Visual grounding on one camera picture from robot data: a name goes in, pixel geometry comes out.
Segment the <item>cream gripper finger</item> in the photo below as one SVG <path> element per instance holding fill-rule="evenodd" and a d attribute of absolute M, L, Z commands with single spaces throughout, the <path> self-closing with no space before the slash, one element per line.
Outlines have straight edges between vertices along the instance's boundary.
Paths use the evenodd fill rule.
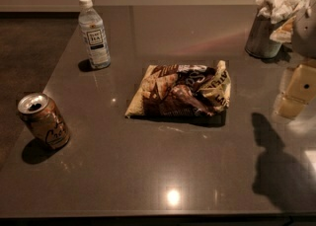
<path fill-rule="evenodd" d="M 288 67 L 280 80 L 276 113 L 283 118 L 295 119 L 315 97 L 316 68 L 306 64 Z"/>

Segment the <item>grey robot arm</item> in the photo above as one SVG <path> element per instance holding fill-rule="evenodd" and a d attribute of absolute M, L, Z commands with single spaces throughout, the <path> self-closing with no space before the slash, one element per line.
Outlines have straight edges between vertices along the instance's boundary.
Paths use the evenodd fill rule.
<path fill-rule="evenodd" d="M 275 114 L 286 119 L 295 119 L 316 98 L 315 5 L 296 14 L 292 48 L 303 62 L 283 72 L 274 106 Z"/>

